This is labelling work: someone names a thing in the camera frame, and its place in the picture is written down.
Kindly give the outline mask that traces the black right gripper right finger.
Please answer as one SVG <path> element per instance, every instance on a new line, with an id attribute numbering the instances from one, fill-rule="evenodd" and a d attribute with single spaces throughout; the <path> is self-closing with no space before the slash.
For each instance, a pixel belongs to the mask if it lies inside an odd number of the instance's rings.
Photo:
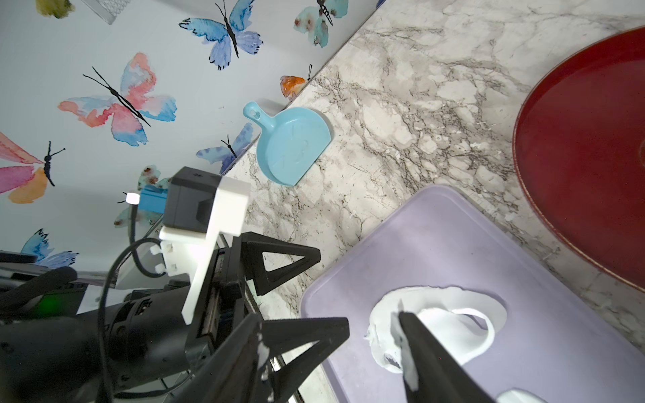
<path id="1" fill-rule="evenodd" d="M 492 402 L 418 317 L 397 314 L 397 345 L 409 402 Z"/>

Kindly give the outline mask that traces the lavender silicone mat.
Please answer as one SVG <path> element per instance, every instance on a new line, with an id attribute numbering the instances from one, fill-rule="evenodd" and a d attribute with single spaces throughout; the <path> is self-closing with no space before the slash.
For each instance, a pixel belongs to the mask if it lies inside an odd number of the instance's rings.
<path id="1" fill-rule="evenodd" d="M 644 357 L 457 191 L 430 186 L 305 292 L 304 317 L 344 317 L 349 339 L 324 363 L 341 402 L 403 402 L 393 353 L 368 342 L 370 315 L 401 288 L 448 290 L 430 312 L 458 317 L 468 375 L 492 398 L 641 402 Z"/>

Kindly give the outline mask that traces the round cut dough wrapper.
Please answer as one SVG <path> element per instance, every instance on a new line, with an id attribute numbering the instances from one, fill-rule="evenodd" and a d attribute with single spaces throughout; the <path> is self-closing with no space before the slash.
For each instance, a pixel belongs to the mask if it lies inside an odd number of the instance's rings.
<path id="1" fill-rule="evenodd" d="M 546 401 L 530 392 L 511 389 L 497 396 L 496 403 L 546 403 Z"/>

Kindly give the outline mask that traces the white dough piece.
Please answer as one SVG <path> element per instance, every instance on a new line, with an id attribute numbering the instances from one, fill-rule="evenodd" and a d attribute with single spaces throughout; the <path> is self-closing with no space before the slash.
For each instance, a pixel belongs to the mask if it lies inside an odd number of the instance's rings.
<path id="1" fill-rule="evenodd" d="M 412 352 L 406 337 L 392 333 L 400 312 L 420 320 L 460 366 L 484 354 L 507 322 L 498 300 L 472 290 L 410 286 L 388 292 L 373 307 L 364 340 L 376 364 L 401 374 L 413 387 L 418 373 L 411 368 Z"/>

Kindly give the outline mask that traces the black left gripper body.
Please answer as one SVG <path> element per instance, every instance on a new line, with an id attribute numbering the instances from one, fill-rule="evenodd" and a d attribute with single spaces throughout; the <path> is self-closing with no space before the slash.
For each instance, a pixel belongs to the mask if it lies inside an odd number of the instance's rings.
<path id="1" fill-rule="evenodd" d="M 197 370 L 239 324 L 241 238 L 216 252 L 191 323 L 181 314 L 186 287 L 105 312 L 106 363 L 99 353 L 97 312 L 1 328 L 3 398 L 94 398 L 110 369 L 116 393 L 184 370 Z"/>

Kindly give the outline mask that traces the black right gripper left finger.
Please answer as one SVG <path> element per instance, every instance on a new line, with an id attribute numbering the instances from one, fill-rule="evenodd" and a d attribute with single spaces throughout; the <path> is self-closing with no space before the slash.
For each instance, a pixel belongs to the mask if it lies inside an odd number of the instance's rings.
<path id="1" fill-rule="evenodd" d="M 173 401 L 245 402 L 258 368 L 259 332 L 260 317 L 246 317 Z"/>

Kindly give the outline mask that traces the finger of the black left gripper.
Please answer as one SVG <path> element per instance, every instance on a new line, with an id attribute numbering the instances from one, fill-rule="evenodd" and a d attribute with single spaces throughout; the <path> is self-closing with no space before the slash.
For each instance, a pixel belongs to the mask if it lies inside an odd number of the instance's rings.
<path id="1" fill-rule="evenodd" d="M 253 402 L 287 402 L 314 369 L 349 339 L 345 317 L 262 321 L 259 331 L 259 369 Z M 270 361 L 301 349 L 294 359 L 275 370 Z"/>
<path id="2" fill-rule="evenodd" d="M 319 249 L 258 233 L 241 236 L 241 266 L 255 294 L 264 296 L 321 261 Z"/>

